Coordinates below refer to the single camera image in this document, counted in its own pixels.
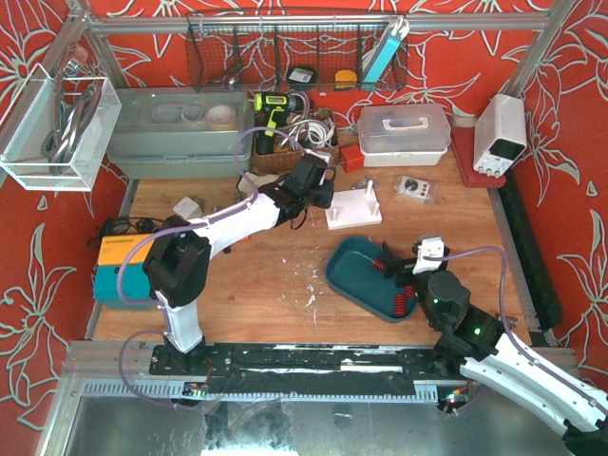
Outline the bagged white control box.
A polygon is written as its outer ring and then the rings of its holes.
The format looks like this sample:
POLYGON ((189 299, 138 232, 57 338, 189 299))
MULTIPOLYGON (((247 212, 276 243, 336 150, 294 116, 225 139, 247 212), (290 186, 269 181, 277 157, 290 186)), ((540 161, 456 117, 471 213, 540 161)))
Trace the bagged white control box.
POLYGON ((421 203, 433 203, 436 200, 438 185, 432 180, 421 180, 410 176, 401 176, 394 185, 395 193, 405 199, 421 203))

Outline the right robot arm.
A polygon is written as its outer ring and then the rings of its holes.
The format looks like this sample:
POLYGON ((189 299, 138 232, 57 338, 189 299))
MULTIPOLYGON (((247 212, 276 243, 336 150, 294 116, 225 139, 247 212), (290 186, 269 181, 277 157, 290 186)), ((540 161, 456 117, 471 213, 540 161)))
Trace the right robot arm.
POLYGON ((411 286, 429 326, 440 333, 436 364, 497 391, 557 432, 574 455, 607 452, 607 393, 537 353, 513 332, 504 311, 493 316, 471 302, 470 290, 448 270, 454 255, 440 237, 412 247, 412 258, 387 245, 379 270, 411 286))

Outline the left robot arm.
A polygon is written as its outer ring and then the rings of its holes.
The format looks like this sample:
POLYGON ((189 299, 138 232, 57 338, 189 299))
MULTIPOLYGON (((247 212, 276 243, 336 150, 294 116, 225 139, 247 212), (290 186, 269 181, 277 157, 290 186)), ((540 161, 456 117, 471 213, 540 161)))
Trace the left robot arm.
POLYGON ((335 167, 307 152, 291 172, 254 186, 250 197, 214 215, 168 218, 142 266, 165 319, 167 345, 189 353, 203 342, 197 300, 218 253, 250 235, 293 223, 311 206, 328 209, 334 179, 335 167))

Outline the teal plastic tray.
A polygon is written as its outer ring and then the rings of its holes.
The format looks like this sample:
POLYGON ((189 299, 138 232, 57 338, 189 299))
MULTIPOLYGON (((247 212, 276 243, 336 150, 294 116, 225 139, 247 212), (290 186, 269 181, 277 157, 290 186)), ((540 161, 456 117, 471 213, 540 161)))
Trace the teal plastic tray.
POLYGON ((397 288, 393 278, 384 279, 382 273, 372 268, 375 258, 383 258, 379 244, 365 237, 346 237, 326 264, 326 280, 338 295, 381 320, 388 323, 405 321, 416 311, 417 299, 408 298, 406 316, 396 318, 394 297, 403 294, 404 288, 397 288))

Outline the woven basket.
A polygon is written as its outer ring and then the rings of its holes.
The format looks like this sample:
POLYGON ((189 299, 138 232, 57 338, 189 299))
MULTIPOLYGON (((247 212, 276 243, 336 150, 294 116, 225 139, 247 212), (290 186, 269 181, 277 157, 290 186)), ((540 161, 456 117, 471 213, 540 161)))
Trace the woven basket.
MULTIPOLYGON (((324 127, 313 126, 313 131, 310 132, 309 125, 311 122, 305 122, 303 129, 298 134, 299 144, 302 147, 307 147, 312 151, 329 152, 333 156, 333 165, 338 162, 338 147, 337 147, 337 126, 333 111, 329 108, 320 108, 314 111, 310 117, 320 123, 324 127)), ((258 174, 284 174, 290 171, 295 163, 302 156, 299 149, 292 149, 287 143, 280 146, 280 139, 275 140, 275 149, 272 154, 260 156, 253 149, 250 164, 253 172, 258 174)))

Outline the orange power cube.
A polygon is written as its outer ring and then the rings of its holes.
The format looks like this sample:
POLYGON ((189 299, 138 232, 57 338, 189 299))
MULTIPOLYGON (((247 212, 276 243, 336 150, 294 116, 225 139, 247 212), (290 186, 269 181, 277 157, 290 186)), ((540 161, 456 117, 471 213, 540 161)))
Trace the orange power cube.
POLYGON ((352 173, 364 167, 365 158, 358 144, 341 148, 339 156, 345 173, 352 173))

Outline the white plastic toolbox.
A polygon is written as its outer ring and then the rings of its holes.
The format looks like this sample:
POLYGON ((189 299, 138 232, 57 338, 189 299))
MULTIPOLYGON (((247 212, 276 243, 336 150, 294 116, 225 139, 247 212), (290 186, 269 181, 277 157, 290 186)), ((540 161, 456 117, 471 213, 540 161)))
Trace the white plastic toolbox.
POLYGON ((357 133, 366 167, 436 165, 451 144, 451 127, 439 104, 367 106, 357 133))

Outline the yellow tape measure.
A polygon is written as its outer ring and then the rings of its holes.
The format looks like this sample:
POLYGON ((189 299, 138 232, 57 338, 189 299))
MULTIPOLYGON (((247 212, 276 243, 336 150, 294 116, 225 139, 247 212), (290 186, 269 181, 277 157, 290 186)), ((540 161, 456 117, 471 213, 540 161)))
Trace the yellow tape measure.
POLYGON ((355 71, 350 69, 340 69, 334 73, 333 88, 335 91, 351 90, 358 84, 355 71))

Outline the small white adapter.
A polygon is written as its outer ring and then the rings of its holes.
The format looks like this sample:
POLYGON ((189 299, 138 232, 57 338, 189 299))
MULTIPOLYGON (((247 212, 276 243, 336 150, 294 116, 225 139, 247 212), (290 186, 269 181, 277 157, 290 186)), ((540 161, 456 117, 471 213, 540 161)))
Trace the small white adapter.
POLYGON ((181 199, 173 207, 173 212, 182 219, 199 219, 203 215, 200 205, 189 197, 181 199))

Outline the red mat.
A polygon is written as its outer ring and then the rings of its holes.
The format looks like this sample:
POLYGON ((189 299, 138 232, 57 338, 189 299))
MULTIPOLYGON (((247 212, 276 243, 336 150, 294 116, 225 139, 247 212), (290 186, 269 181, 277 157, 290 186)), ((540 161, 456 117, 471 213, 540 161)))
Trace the red mat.
POLYGON ((499 178, 482 175, 473 169, 474 158, 474 128, 451 128, 451 146, 454 151, 460 174, 467 188, 501 188, 506 183, 505 176, 499 178))

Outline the grey storage box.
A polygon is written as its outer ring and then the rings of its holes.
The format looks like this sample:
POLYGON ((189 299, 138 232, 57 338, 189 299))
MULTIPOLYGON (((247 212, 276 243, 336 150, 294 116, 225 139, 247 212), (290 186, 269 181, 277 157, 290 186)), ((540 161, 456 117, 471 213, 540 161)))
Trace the grey storage box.
POLYGON ((255 113, 244 91, 122 88, 106 155, 133 180, 237 177, 249 169, 255 113))

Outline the white power supply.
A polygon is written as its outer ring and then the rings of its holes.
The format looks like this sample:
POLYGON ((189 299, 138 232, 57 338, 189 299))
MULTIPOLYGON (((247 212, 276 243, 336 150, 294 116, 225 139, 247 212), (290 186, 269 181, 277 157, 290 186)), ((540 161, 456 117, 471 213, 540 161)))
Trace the white power supply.
POLYGON ((526 148, 523 100, 496 94, 474 127, 473 169, 500 178, 526 148))

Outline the blue white tool case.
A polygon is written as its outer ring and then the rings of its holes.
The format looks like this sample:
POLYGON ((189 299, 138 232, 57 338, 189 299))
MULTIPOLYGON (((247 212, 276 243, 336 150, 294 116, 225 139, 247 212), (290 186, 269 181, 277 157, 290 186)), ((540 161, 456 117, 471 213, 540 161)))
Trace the blue white tool case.
POLYGON ((362 58, 361 86, 372 90, 389 65, 397 49, 407 38, 409 20, 399 16, 389 20, 378 43, 362 58))

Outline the clear acrylic box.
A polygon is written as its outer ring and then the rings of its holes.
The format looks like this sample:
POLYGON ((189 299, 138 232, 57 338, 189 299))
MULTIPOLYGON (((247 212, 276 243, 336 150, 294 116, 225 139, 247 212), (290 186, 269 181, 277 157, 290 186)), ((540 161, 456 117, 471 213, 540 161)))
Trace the clear acrylic box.
POLYGON ((107 77, 36 65, 1 120, 1 169, 26 190, 90 192, 121 109, 107 77))

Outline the white four-peg base plate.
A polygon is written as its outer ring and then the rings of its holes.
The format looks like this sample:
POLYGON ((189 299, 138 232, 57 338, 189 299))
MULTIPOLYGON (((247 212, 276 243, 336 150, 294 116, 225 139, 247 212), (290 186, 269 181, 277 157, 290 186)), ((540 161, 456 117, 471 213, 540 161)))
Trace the white four-peg base plate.
POLYGON ((380 224, 380 203, 370 180, 365 188, 335 192, 332 204, 325 210, 329 230, 380 224))

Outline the green yellow cordless drill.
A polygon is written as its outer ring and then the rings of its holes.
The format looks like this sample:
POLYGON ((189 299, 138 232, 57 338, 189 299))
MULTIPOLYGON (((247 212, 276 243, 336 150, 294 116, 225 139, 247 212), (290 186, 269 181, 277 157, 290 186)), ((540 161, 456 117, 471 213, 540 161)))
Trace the green yellow cordless drill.
POLYGON ((295 112, 302 113, 310 107, 308 97, 300 92, 286 94, 278 92, 258 92, 254 95, 254 110, 264 117, 263 131, 256 133, 256 153, 260 156, 272 154, 276 130, 287 125, 288 117, 295 112))

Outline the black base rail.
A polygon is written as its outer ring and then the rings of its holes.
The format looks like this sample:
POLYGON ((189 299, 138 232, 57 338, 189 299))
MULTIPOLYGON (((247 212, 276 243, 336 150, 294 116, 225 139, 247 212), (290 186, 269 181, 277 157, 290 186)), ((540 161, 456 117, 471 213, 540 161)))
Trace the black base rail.
POLYGON ((430 346, 201 344, 187 354, 156 346, 149 373, 202 383, 222 395, 406 396, 468 383, 430 346))

